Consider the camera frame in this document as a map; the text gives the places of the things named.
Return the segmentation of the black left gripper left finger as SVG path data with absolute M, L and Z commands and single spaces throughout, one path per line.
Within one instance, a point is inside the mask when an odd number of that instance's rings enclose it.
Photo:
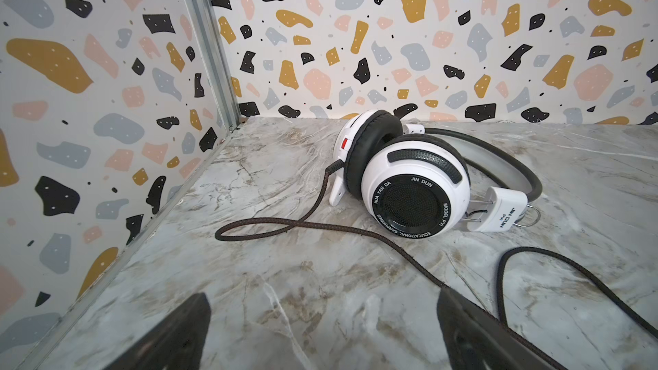
M 199 369 L 211 314 L 207 295 L 193 294 L 107 368 Z

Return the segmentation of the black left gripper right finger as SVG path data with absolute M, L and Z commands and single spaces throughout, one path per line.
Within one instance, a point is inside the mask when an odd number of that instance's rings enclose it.
M 453 369 L 563 368 L 454 289 L 440 291 L 436 311 Z

